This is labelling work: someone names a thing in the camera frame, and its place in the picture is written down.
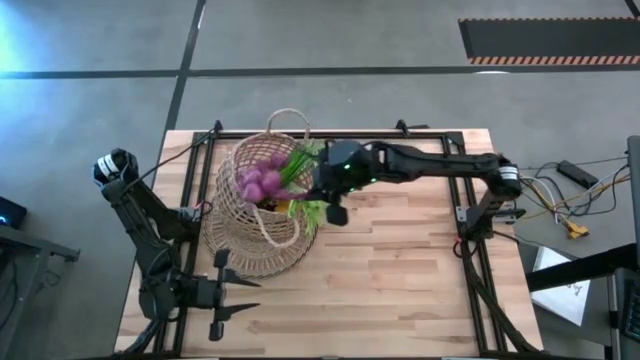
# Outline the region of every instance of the wooden table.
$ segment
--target wooden table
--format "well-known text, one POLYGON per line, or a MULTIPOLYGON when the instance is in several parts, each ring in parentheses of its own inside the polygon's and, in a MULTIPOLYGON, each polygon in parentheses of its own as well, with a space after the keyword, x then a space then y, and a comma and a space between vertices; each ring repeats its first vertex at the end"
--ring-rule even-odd
MULTIPOLYGON (((464 133, 467 153, 493 152, 488 130, 457 131, 464 133)), ((192 137, 193 131, 169 131, 161 160, 189 146, 192 137)), ((442 152, 438 141, 394 142, 442 152)), ((217 166, 234 143, 216 141, 209 197, 217 166)), ((179 205, 187 160, 188 153, 158 170, 154 191, 169 207, 179 205)), ((196 173, 192 199, 199 179, 196 173)), ((481 197, 484 183, 474 181, 474 187, 481 197)), ((462 262, 452 253, 456 230, 447 180, 376 183, 350 194, 344 206, 349 224, 323 226, 290 272, 259 281, 259 289, 229 287, 227 304, 262 305, 234 315, 222 341, 207 339, 212 311, 189 310, 182 356, 477 356, 462 262)), ((212 278, 203 243, 195 272, 212 278)), ((517 245, 496 237, 487 246, 500 305, 527 340, 542 348, 517 245)), ((138 305, 139 282, 136 267, 116 350, 131 344, 148 323, 138 305)), ((486 308, 483 318, 495 349, 486 308)), ((169 346, 173 331, 169 327, 169 346)))

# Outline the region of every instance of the electronic device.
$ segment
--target electronic device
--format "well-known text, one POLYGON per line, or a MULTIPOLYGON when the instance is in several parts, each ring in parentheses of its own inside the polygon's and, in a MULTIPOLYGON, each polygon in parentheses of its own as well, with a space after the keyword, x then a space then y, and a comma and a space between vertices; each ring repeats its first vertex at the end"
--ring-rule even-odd
POLYGON ((20 229, 26 216, 27 209, 24 206, 0 196, 0 226, 20 229))
POLYGON ((625 295, 620 330, 623 335, 640 342, 640 282, 626 284, 625 295))
POLYGON ((598 183, 598 178, 573 165, 567 160, 563 160, 558 164, 556 171, 573 180, 578 185, 589 190, 598 183))

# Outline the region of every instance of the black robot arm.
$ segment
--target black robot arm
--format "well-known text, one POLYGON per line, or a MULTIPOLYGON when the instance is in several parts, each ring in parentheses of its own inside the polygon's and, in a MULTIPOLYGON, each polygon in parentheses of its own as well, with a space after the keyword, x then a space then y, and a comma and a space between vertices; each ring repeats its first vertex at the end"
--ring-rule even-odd
MULTIPOLYGON (((167 208, 151 189, 139 178, 135 156, 122 149, 98 159, 93 168, 95 182, 102 195, 122 221, 136 247, 136 263, 140 268, 139 303, 144 317, 152 320, 148 327, 158 328, 158 321, 173 321, 171 312, 178 307, 214 309, 209 339, 220 340, 223 322, 233 313, 259 304, 224 305, 225 283, 248 286, 258 284, 239 278, 226 268, 228 250, 216 253, 214 267, 217 280, 194 276, 182 271, 180 246, 197 245, 199 215, 186 209, 167 208)), ((144 350, 145 339, 137 342, 135 351, 144 350)))
POLYGON ((467 240, 491 236, 491 220, 505 201, 521 194, 518 168, 502 155, 456 155, 425 153, 412 146, 373 141, 362 145, 343 140, 327 143, 313 172, 309 199, 329 203, 327 221, 348 222, 341 197, 377 181, 403 183, 423 176, 480 178, 488 191, 480 203, 458 214, 461 233, 467 240))

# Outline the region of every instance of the gray desk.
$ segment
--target gray desk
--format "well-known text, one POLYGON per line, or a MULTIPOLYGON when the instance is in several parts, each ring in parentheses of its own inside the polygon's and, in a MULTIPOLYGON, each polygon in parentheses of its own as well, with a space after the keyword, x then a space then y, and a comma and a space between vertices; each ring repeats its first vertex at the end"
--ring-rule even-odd
POLYGON ((8 291, 7 297, 0 303, 1 319, 10 313, 6 325, 0 330, 1 360, 7 356, 20 318, 38 291, 49 256, 57 255, 66 261, 77 261, 80 251, 6 226, 0 226, 0 251, 0 294, 4 297, 8 291), (13 285, 14 272, 17 274, 17 289, 13 285), (17 291, 15 306, 12 305, 14 291, 17 291))

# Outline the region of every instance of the metal bracket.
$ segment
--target metal bracket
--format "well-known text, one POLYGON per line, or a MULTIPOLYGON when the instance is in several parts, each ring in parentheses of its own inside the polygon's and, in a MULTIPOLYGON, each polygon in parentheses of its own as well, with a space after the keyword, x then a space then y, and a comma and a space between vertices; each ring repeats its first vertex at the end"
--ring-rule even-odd
MULTIPOLYGON (((467 210, 469 207, 467 206, 456 206, 456 218, 459 222, 467 221, 467 210)), ((504 223, 507 225, 512 225, 518 220, 520 216, 524 215, 524 210, 516 209, 512 203, 505 203, 500 211, 498 211, 494 217, 493 222, 495 223, 504 223)))

